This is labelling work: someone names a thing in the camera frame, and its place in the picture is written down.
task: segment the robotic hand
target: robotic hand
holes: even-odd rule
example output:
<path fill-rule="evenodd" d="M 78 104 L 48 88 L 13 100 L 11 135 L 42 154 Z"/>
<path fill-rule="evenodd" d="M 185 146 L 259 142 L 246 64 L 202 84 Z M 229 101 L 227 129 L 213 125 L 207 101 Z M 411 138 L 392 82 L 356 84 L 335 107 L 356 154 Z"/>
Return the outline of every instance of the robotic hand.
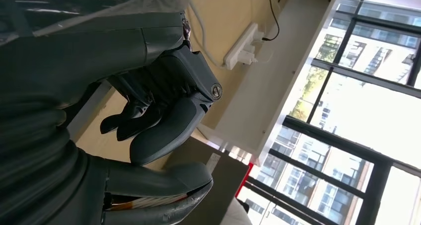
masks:
<path fill-rule="evenodd" d="M 0 224 L 169 225 L 203 199 L 212 187 L 203 164 L 139 166 L 184 142 L 221 96 L 203 56 L 183 39 L 183 19 L 100 17 L 0 47 Z M 128 100 L 101 131 L 135 136 L 132 163 L 89 155 L 57 129 L 61 109 L 101 79 Z M 133 200 L 143 203 L 113 209 Z"/>

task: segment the power strip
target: power strip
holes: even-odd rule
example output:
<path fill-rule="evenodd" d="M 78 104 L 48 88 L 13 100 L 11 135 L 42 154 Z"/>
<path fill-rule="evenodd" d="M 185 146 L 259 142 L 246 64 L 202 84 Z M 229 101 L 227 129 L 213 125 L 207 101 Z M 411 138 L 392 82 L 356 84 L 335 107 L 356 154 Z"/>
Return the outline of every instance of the power strip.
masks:
<path fill-rule="evenodd" d="M 258 30 L 256 23 L 251 23 L 237 40 L 234 46 L 224 57 L 224 66 L 232 70 L 237 62 L 247 65 L 257 62 L 254 51 L 255 47 L 251 45 L 253 41 L 261 41 L 264 33 Z"/>

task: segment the window frame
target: window frame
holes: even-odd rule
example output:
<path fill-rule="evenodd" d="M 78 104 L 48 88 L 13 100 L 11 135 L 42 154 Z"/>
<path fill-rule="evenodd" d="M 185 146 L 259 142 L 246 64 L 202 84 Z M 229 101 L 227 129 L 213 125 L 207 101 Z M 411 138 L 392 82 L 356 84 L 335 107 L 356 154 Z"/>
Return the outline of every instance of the window frame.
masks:
<path fill-rule="evenodd" d="M 269 154 L 285 161 L 290 166 L 294 166 L 294 167 L 297 167 L 298 169 L 303 170 L 301 173 L 302 175 L 305 173 L 310 173 L 313 176 L 316 176 L 319 179 L 325 180 L 330 185 L 336 187 L 336 191 L 339 191 L 341 189 L 345 193 L 350 193 L 350 194 L 353 194 L 354 196 L 357 196 L 358 198 L 362 198 L 362 204 L 361 204 L 358 217 L 356 219 L 356 224 L 373 225 L 375 224 L 375 221 L 376 221 L 377 213 L 380 207 L 380 201 L 381 201 L 383 191 L 385 189 L 386 182 L 387 182 L 391 168 L 395 167 L 395 168 L 401 169 L 409 174 L 415 175 L 420 178 L 421 178 L 421 170 L 409 164 L 403 163 L 401 161 L 397 161 L 393 158 L 380 154 L 363 145 L 351 142 L 337 135 L 334 135 L 330 132 L 324 131 L 321 128 L 311 125 L 310 122 L 315 114 L 315 111 L 318 105 L 321 102 L 321 97 L 333 73 L 337 73 L 337 74 L 344 75 L 347 77 L 352 77 L 364 83 L 371 83 L 380 87 L 384 87 L 384 88 L 387 88 L 399 93 L 404 93 L 404 94 L 421 99 L 421 89 L 414 88 L 415 82 L 417 80 L 417 76 L 421 69 L 421 46 L 419 45 L 421 40 L 418 40 L 417 42 L 418 48 L 413 59 L 412 67 L 407 72 L 407 74 L 409 75 L 408 75 L 408 80 L 406 84 L 401 84 L 398 82 L 379 78 L 373 75 L 368 75 L 363 72 L 358 72 L 351 68 L 346 68 L 339 65 L 341 58 L 344 55 L 345 49 L 348 45 L 348 42 L 350 40 L 350 37 L 352 36 L 352 33 L 357 25 L 368 26 L 374 29 L 379 29 L 379 30 L 387 30 L 388 32 L 401 33 L 401 34 L 405 34 L 411 37 L 418 37 L 419 39 L 421 39 L 421 26 L 403 24 L 399 22 L 389 21 L 386 19 L 380 19 L 380 18 L 361 15 L 359 13 L 360 13 L 361 7 L 363 6 L 363 4 L 365 4 L 365 2 L 362 0 L 361 1 L 353 0 L 353 1 L 357 2 L 357 7 L 356 7 L 355 12 L 350 13 L 350 12 L 337 10 L 334 13 L 333 19 L 347 21 L 349 22 L 349 25 L 346 28 L 345 35 L 342 38 L 342 41 L 338 47 L 338 50 L 336 52 L 336 55 L 333 61 L 326 62 L 323 60 L 314 59 L 311 63 L 311 65 L 314 67 L 327 70 L 328 73 L 327 73 L 327 76 L 325 77 L 323 85 L 319 91 L 316 101 L 313 104 L 313 108 L 311 109 L 311 112 L 306 122 L 295 119 L 288 115 L 283 121 L 283 126 L 293 129 L 296 132 L 304 134 L 310 138 L 316 139 L 331 147 L 335 147 L 351 155 L 357 156 L 362 160 L 373 163 L 371 175 L 368 180 L 368 184 L 366 186 L 365 192 L 362 192 L 352 187 L 352 184 L 354 184 L 355 181 L 358 180 L 359 176 L 361 176 L 360 174 L 358 174 L 358 172 L 354 173 L 352 177 L 350 175 L 347 175 L 347 177 L 349 177 L 349 183 L 345 183 L 342 181 L 342 179 L 338 180 L 332 176 L 324 174 L 323 172 L 318 171 L 315 168 L 312 168 L 311 166 L 303 163 L 302 161 L 293 159 L 292 157 L 289 157 L 281 152 L 278 152 L 277 150 L 270 149 Z M 258 181 L 257 179 L 248 177 L 245 183 L 245 187 L 267 198 L 271 202 L 275 203 L 277 206 L 291 212 L 292 214 L 298 216 L 299 218 L 305 220 L 306 222 L 309 222 L 310 224 L 336 225 L 336 223 L 333 222 L 332 220 L 329 220 L 327 217 L 324 217 L 320 213 L 314 210 L 311 210 L 310 208 L 300 204 L 299 202 L 295 201 L 291 196 L 283 194 L 277 191 L 276 189 L 271 188 L 267 186 L 266 184 Z M 330 203 L 331 205 L 333 204 L 335 197 L 336 196 L 332 198 L 332 201 Z"/>

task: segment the paper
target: paper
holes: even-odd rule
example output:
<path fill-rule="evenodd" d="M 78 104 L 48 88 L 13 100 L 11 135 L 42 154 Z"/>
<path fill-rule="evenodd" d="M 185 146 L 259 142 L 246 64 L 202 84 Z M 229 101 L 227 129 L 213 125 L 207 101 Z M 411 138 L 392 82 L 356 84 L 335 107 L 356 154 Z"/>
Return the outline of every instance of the paper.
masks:
<path fill-rule="evenodd" d="M 219 158 L 221 158 L 220 155 L 212 153 L 208 162 L 206 163 L 206 167 L 208 168 L 209 173 L 212 174 L 213 170 L 216 167 L 216 164 L 218 164 Z"/>

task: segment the plug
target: plug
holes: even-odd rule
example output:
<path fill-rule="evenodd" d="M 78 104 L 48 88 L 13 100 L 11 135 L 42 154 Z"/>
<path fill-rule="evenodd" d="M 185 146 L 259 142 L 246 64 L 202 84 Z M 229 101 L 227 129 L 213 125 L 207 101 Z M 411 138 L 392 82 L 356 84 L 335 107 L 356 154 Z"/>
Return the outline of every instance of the plug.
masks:
<path fill-rule="evenodd" d="M 262 31 L 255 31 L 253 34 L 253 40 L 262 41 L 262 38 L 265 34 Z"/>
<path fill-rule="evenodd" d="M 247 52 L 245 50 L 240 51 L 240 53 L 238 54 L 238 61 L 250 65 L 253 62 L 257 62 L 256 58 L 254 57 L 253 53 Z"/>
<path fill-rule="evenodd" d="M 243 50 L 254 54 L 254 51 L 256 50 L 256 47 L 253 46 L 253 45 L 245 45 Z"/>

